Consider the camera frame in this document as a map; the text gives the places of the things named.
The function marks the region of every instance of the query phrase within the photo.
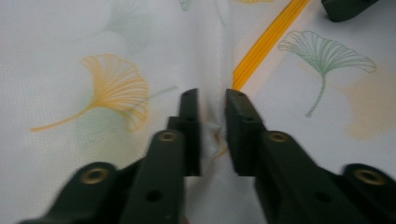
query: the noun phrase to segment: yellow stripe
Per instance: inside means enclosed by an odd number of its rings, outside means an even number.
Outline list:
[[[268,29],[260,36],[245,58],[233,71],[233,89],[241,90],[250,76],[279,38],[288,30],[310,0],[291,0],[289,5],[279,14]]]

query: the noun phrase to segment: brass screw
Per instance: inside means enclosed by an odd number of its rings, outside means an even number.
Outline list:
[[[98,184],[108,176],[108,170],[105,168],[92,168],[81,175],[81,182],[84,184]]]
[[[177,139],[177,134],[171,132],[161,133],[158,138],[164,142],[172,142]]]
[[[289,141],[289,137],[284,133],[270,133],[268,138],[274,142],[284,143]]]
[[[384,176],[371,170],[359,169],[354,171],[353,174],[366,184],[382,186],[387,183]]]

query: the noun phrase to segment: dark green object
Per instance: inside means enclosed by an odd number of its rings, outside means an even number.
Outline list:
[[[378,0],[322,0],[331,21],[347,21],[361,14]]]

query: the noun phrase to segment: yellow strap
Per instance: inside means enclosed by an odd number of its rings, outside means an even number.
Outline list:
[[[234,90],[242,89],[279,38],[288,30],[309,2],[310,0],[291,0],[289,5],[277,16],[233,71]]]

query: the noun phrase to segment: black object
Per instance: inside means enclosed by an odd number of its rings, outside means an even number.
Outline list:
[[[233,167],[256,177],[269,224],[396,223],[396,183],[386,174],[362,164],[342,175],[325,171],[291,136],[260,126],[244,93],[227,90],[226,97]]]
[[[322,0],[331,21],[347,21],[361,14],[378,0]]]
[[[145,158],[123,170],[105,162],[81,168],[46,215],[21,224],[181,224],[183,177],[200,174],[197,94],[182,94],[179,116],[153,136]],[[318,167],[291,136],[267,131],[240,91],[226,91],[225,115],[233,167],[255,176],[269,224],[396,223],[396,183],[383,172]]]

